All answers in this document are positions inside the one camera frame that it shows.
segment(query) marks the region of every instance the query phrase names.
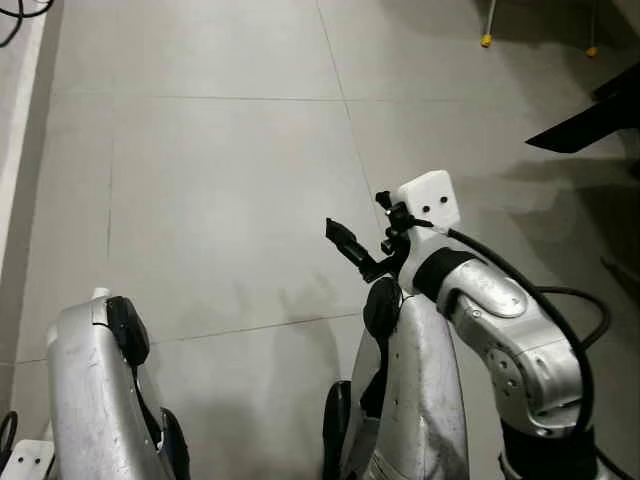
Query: tile grout line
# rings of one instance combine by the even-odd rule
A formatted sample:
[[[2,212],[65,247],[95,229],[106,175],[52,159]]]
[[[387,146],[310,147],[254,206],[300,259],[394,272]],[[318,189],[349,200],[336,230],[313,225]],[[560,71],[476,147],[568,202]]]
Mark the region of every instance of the tile grout line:
[[[110,142],[109,148],[111,149],[111,155],[109,155],[109,194],[107,198],[108,202],[108,210],[107,210],[107,265],[109,264],[109,259],[111,257],[111,207],[113,203],[113,163],[115,161],[115,107],[114,107],[114,97],[111,97],[111,132],[110,132]]]
[[[353,142],[353,147],[356,152],[356,157],[358,159],[358,164],[360,165],[360,171],[362,173],[362,178],[367,186],[367,191],[369,192],[369,200],[371,202],[371,210],[373,214],[373,218],[378,225],[380,230],[384,230],[384,227],[380,224],[380,220],[378,219],[378,215],[375,212],[375,195],[371,189],[371,185],[369,184],[369,177],[367,176],[367,171],[364,167],[364,162],[362,161],[362,153],[360,152],[360,147],[358,146],[358,141],[356,140],[355,129],[353,128],[353,119],[351,117],[351,110],[349,109],[349,102],[344,94],[344,88],[342,86],[342,80],[340,78],[340,73],[338,72],[338,64],[336,62],[335,55],[333,53],[333,47],[331,46],[331,40],[329,39],[329,30],[327,29],[327,24],[324,19],[324,15],[322,14],[322,8],[320,7],[320,0],[316,0],[316,8],[318,9],[318,15],[320,16],[320,22],[322,23],[322,30],[324,31],[324,36],[327,40],[327,45],[329,46],[329,53],[331,55],[331,62],[333,63],[333,69],[336,73],[336,78],[338,79],[338,87],[340,88],[340,95],[342,96],[342,103],[344,104],[344,109],[347,114],[347,121],[349,122],[349,131],[351,133],[351,141]]]
[[[340,318],[347,318],[347,317],[353,317],[355,315],[359,315],[360,312],[355,312],[355,313],[344,313],[341,315],[334,315],[334,316],[327,316],[327,317],[316,317],[316,318],[310,318],[308,320],[299,320],[299,321],[295,321],[295,322],[288,322],[288,323],[272,323],[269,325],[261,325],[259,327],[247,327],[247,328],[239,328],[236,330],[227,330],[225,332],[218,332],[218,333],[207,333],[204,335],[194,335],[191,337],[182,337],[182,338],[173,338],[173,339],[167,339],[167,340],[159,340],[156,342],[151,342],[151,345],[164,345],[167,343],[173,343],[173,342],[184,342],[184,341],[189,341],[189,340],[199,340],[202,338],[211,338],[211,337],[222,337],[224,335],[233,335],[233,334],[237,334],[237,333],[249,333],[249,332],[255,332],[255,331],[259,331],[259,330],[267,330],[267,329],[271,329],[271,328],[284,328],[284,327],[292,327],[292,326],[298,326],[298,325],[308,325],[310,323],[315,323],[315,322],[321,322],[321,321],[327,321],[327,320],[338,320]]]
[[[341,80],[338,77],[339,88],[341,88]],[[219,101],[256,101],[256,102],[313,102],[313,103],[453,103],[468,105],[477,108],[491,109],[492,111],[502,112],[505,114],[513,115],[527,115],[527,111],[511,110],[503,108],[500,105],[490,105],[481,101],[475,101],[465,98],[453,98],[453,97],[441,97],[441,98],[426,98],[426,97],[406,97],[406,98],[391,98],[391,97],[347,97],[343,95],[342,98],[312,98],[312,97],[252,97],[252,96],[222,96],[222,95],[148,95],[148,94],[134,94],[126,91],[111,92],[113,95],[121,95],[123,97],[131,97],[138,99],[168,99],[168,100],[219,100]],[[67,96],[67,95],[105,95],[105,91],[102,90],[70,90],[70,91],[58,91],[53,95]]]
[[[30,365],[32,363],[40,363],[40,362],[46,362],[47,359],[46,358],[36,358],[33,360],[20,360],[20,361],[16,361],[16,363],[13,364],[14,367],[17,367],[18,365]]]

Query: metal stand leg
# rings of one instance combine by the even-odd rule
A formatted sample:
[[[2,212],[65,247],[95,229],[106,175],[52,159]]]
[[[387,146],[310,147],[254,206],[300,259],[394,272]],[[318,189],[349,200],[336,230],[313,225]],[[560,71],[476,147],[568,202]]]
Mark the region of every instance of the metal stand leg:
[[[496,15],[497,3],[498,3],[498,0],[491,0],[491,7],[489,8],[489,17],[487,18],[487,26],[484,29],[484,35],[482,36],[482,40],[480,41],[480,45],[482,45],[484,48],[489,48],[493,40],[493,35],[491,35],[491,30],[493,29],[493,18]]]
[[[598,54],[596,46],[596,23],[598,21],[598,0],[591,2],[591,25],[589,30],[589,48],[585,52],[587,57],[593,58]]]

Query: yellow foot cap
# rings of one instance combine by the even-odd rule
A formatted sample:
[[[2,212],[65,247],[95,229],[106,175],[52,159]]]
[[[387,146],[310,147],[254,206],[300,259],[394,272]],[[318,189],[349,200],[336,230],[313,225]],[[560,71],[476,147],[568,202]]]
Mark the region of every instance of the yellow foot cap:
[[[489,48],[492,41],[493,35],[483,35],[482,40],[480,40],[480,45],[482,45],[484,48]]]

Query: floor tile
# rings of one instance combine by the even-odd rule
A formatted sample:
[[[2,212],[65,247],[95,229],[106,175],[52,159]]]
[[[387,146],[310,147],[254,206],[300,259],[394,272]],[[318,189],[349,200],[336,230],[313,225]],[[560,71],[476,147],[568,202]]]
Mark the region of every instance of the floor tile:
[[[584,55],[581,9],[503,2],[494,45],[483,49],[486,3],[319,0],[345,96],[557,111],[585,104],[594,82],[606,78],[609,60]],[[563,19],[569,33],[551,29],[549,17]]]
[[[122,55],[117,17],[122,6],[121,0],[65,0],[55,5],[63,12],[54,91],[113,88],[117,59]]]
[[[16,441],[43,438],[49,424],[49,378],[46,360],[19,363],[13,381],[11,408],[18,413]]]
[[[127,3],[118,22],[124,46],[119,90],[169,96],[340,96],[314,0],[143,0]]]
[[[111,102],[52,99],[31,232],[18,361],[45,357],[48,325],[105,280]]]
[[[378,234],[344,106],[123,99],[110,285],[154,340],[357,312],[325,217]]]
[[[152,347],[192,477],[319,478],[325,397],[351,375],[361,332],[353,316]]]

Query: black panel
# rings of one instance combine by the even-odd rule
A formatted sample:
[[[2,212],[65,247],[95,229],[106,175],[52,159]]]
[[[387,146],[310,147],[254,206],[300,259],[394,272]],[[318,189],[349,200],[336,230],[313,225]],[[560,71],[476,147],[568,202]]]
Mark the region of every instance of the black panel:
[[[413,285],[431,301],[438,300],[442,282],[458,265],[477,258],[474,254],[444,247],[427,258],[413,277]]]
[[[142,365],[149,355],[149,336],[131,300],[126,297],[108,299],[107,319],[129,365]]]
[[[389,369],[389,337],[400,316],[402,291],[395,280],[384,277],[369,291],[363,317],[367,331],[380,349],[380,368],[360,398],[360,406],[369,417],[380,418]]]
[[[598,473],[593,428],[550,439],[526,435],[502,422],[509,465],[525,480],[593,480]]]
[[[336,382],[329,390],[324,405],[322,440],[324,443],[324,463],[322,480],[340,478],[340,455],[344,437],[349,426],[351,410],[351,382]]]
[[[190,480],[189,463],[191,459],[180,423],[170,410],[163,408],[162,414],[165,422],[163,449],[169,457],[173,474],[176,480]]]

